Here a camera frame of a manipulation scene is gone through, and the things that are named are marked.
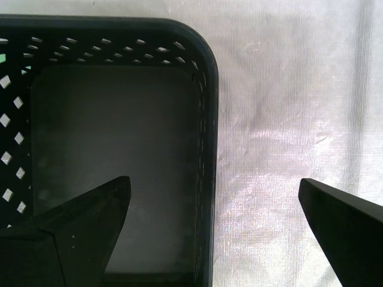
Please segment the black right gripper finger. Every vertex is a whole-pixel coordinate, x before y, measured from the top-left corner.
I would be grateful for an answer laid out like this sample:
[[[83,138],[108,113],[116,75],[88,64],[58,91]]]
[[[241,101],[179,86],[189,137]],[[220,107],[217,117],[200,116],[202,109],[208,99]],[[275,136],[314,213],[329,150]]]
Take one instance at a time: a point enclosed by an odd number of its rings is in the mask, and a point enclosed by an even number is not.
[[[1,286],[100,286],[130,198],[120,176],[1,230]]]
[[[382,286],[382,206],[309,178],[299,201],[342,286]]]

